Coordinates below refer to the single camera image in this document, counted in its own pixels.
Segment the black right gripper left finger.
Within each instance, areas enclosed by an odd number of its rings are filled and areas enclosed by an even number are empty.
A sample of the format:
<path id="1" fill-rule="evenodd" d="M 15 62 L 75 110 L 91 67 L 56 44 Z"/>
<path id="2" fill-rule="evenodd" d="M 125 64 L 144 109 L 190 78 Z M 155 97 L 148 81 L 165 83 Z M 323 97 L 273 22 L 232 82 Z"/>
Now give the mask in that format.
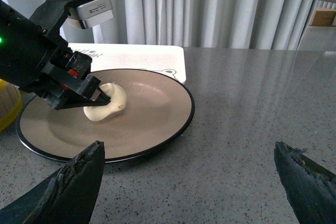
<path id="1" fill-rule="evenodd" d="M 1 223 L 89 223 L 101 186 L 104 158 L 104 143 L 92 143 L 1 209 Z"/>

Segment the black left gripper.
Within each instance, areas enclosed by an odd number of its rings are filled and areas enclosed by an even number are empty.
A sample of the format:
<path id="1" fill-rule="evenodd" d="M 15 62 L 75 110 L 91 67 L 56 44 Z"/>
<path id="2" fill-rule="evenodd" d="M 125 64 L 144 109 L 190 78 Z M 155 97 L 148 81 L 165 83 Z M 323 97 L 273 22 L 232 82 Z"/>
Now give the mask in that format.
<path id="1" fill-rule="evenodd" d="M 1 79 L 56 110 L 104 106 L 111 98 L 90 73 L 92 59 L 54 44 L 42 28 L 1 2 Z"/>

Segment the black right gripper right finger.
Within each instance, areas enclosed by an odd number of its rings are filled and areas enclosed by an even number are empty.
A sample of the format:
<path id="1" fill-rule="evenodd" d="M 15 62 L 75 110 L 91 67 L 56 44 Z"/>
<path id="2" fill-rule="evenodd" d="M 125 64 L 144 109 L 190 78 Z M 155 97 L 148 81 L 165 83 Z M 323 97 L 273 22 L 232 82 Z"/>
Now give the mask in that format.
<path id="1" fill-rule="evenodd" d="M 335 223 L 335 174 L 284 142 L 275 143 L 274 160 L 299 223 Z"/>

